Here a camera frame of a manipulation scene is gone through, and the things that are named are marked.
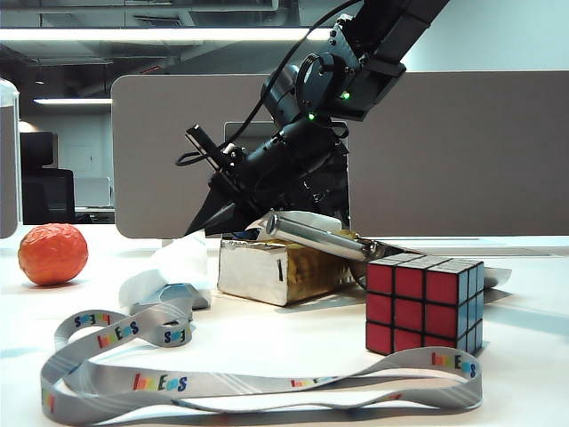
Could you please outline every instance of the gray lanyard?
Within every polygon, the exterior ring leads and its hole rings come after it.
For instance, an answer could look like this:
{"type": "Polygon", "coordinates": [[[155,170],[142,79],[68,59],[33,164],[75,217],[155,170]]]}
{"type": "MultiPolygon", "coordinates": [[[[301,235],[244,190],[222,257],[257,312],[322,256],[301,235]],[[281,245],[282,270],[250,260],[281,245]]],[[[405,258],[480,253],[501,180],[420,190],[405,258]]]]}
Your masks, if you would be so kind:
{"type": "Polygon", "coordinates": [[[404,350],[391,354],[352,375],[284,378],[232,375],[210,372],[164,371],[138,367],[102,365],[91,358],[113,350],[134,338],[156,346],[175,347],[191,339],[189,322],[196,297],[176,294],[168,301],[142,305],[127,316],[107,310],[87,310],[66,320],[55,332],[56,352],[41,371],[42,408],[47,417],[59,423],[85,425],[110,420],[135,409],[152,405],[174,405],[209,412],[251,412],[282,407],[319,406],[334,409],[365,407],[391,400],[403,400],[438,408],[472,408],[482,400],[482,376],[478,361],[470,354],[447,347],[404,350]],[[77,331],[103,326],[72,342],[77,331]],[[403,377],[438,379],[451,375],[453,385],[435,388],[378,391],[373,398],[339,404],[325,395],[321,399],[303,391],[326,386],[341,387],[345,380],[365,378],[385,383],[393,369],[419,369],[403,377]],[[296,403],[262,404],[256,399],[246,407],[217,407],[200,398],[244,396],[265,393],[300,392],[296,403]]]}

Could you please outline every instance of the colorful printed logo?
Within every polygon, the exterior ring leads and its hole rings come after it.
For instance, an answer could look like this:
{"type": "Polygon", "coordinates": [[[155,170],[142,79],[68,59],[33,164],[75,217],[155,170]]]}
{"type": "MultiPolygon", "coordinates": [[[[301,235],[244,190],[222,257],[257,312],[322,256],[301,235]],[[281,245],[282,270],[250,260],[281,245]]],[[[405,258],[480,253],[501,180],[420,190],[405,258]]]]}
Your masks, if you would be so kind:
{"type": "Polygon", "coordinates": [[[318,383],[324,383],[326,381],[332,380],[332,376],[323,376],[320,378],[313,378],[311,380],[291,380],[292,387],[308,387],[309,385],[314,385],[318,383]]]}
{"type": "Polygon", "coordinates": [[[175,331],[175,332],[164,332],[164,342],[168,343],[168,342],[185,342],[186,341],[186,330],[182,329],[181,331],[175,331]]]}
{"type": "Polygon", "coordinates": [[[133,390],[146,390],[146,391],[184,391],[188,386],[188,378],[182,376],[181,378],[168,378],[168,374],[160,375],[156,378],[145,378],[136,374],[134,376],[133,390]]]}
{"type": "Polygon", "coordinates": [[[104,313],[84,314],[83,316],[77,316],[74,320],[75,327],[96,324],[100,325],[101,323],[107,323],[107,325],[110,325],[110,316],[104,313]]]}
{"type": "Polygon", "coordinates": [[[434,351],[430,355],[430,361],[433,366],[460,369],[464,373],[470,373],[470,378],[474,378],[477,374],[477,366],[474,363],[463,362],[461,358],[462,356],[460,354],[456,354],[454,357],[451,357],[436,354],[434,351]]]}
{"type": "Polygon", "coordinates": [[[48,390],[42,389],[42,405],[50,408],[50,414],[53,414],[53,409],[55,409],[55,396],[53,396],[48,390]]]}
{"type": "Polygon", "coordinates": [[[136,335],[139,332],[139,327],[136,322],[131,322],[131,324],[125,328],[117,326],[113,334],[108,335],[97,335],[97,341],[99,342],[99,348],[104,349],[110,344],[120,341],[123,338],[129,336],[130,334],[136,335]]]}

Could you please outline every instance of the crumpled orange ball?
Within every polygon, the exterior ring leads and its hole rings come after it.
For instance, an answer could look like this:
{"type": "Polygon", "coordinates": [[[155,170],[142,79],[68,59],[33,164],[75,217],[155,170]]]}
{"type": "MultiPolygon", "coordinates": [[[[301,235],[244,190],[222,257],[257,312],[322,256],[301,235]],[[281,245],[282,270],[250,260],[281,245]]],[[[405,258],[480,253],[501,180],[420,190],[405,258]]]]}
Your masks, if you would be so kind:
{"type": "Polygon", "coordinates": [[[64,283],[81,272],[89,251],[83,234],[71,224],[34,227],[20,242],[18,262],[37,285],[64,283]]]}

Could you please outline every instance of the black chair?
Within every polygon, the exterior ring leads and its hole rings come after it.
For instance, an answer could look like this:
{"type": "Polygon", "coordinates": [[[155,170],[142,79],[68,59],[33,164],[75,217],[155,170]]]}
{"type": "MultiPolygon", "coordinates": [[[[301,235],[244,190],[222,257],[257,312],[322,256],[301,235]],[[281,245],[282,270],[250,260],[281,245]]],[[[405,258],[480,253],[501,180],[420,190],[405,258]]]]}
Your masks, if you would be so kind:
{"type": "Polygon", "coordinates": [[[52,146],[52,133],[20,134],[24,224],[77,223],[73,172],[44,167],[53,163],[52,146]]]}

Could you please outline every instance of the ceiling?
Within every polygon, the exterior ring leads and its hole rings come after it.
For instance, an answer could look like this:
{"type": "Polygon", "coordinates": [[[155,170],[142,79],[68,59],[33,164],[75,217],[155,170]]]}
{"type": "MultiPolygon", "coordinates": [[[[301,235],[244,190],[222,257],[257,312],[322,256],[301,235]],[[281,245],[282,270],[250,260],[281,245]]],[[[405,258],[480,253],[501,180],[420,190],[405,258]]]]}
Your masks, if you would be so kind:
{"type": "MultiPolygon", "coordinates": [[[[307,27],[341,0],[2,0],[2,28],[307,27]]],[[[354,13],[357,8],[347,12],[354,13]]],[[[293,42],[0,41],[0,76],[35,97],[100,97],[127,74],[270,72],[293,42]],[[45,85],[37,85],[41,74],[45,85]]],[[[307,42],[296,60],[314,50],[307,42]]]]}

